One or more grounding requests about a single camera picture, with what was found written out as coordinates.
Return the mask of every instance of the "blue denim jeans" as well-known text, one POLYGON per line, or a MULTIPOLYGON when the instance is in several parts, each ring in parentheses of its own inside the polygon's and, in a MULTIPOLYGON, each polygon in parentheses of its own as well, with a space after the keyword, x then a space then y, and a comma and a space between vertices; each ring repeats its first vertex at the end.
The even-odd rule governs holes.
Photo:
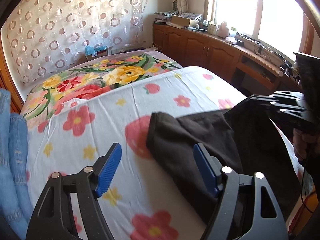
POLYGON ((25 239, 28 223, 22 215, 9 164, 10 93, 0 89, 0 212, 10 227, 25 239))
POLYGON ((9 162, 16 187, 19 206, 27 222, 32 215, 32 206, 28 192, 26 166, 28 155, 28 128, 26 120, 17 113, 10 116, 9 162))

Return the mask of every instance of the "blue rubber fingertip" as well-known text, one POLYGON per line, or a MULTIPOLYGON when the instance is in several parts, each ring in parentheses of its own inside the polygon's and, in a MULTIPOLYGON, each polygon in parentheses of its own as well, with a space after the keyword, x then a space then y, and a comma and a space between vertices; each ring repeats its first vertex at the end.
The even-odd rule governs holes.
POLYGON ((210 164, 205 158, 202 150, 197 144, 195 144, 193 147, 193 157, 196 161, 202 180, 207 190, 213 195, 213 197, 217 197, 220 192, 217 187, 217 177, 211 169, 210 164))
POLYGON ((98 185, 95 189, 97 197, 101 197, 103 193, 108 191, 112 178, 121 161, 121 156, 122 150, 120 144, 118 144, 110 154, 110 157, 98 176, 98 185))

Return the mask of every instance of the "bed cover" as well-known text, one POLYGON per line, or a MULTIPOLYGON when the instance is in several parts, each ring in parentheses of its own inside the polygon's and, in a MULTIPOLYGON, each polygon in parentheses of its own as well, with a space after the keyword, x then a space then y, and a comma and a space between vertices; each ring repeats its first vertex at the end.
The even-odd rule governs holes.
MULTIPOLYGON (((148 50, 103 57, 53 76, 31 91, 21 112, 28 120, 31 203, 36 205, 53 172, 78 173, 118 142, 122 160, 99 199, 115 240, 200 239, 205 224, 145 146, 150 116, 230 108, 243 99, 210 71, 181 68, 148 50)), ((293 146, 279 132, 301 178, 293 146)), ((87 239, 76 194, 71 198, 77 231, 87 239)))

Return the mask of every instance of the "circle patterned curtain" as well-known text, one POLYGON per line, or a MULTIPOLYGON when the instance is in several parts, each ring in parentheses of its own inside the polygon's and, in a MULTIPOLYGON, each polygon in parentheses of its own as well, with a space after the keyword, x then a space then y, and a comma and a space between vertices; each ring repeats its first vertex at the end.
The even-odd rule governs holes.
POLYGON ((22 0, 6 23, 12 64, 24 84, 84 61, 87 45, 143 42, 147 0, 22 0))

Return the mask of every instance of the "window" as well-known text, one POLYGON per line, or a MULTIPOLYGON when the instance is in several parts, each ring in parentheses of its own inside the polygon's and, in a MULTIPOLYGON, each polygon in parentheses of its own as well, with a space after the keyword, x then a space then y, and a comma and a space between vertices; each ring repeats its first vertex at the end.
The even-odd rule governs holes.
POLYGON ((303 31, 303 11, 295 0, 215 0, 212 20, 271 46, 292 62, 303 31))

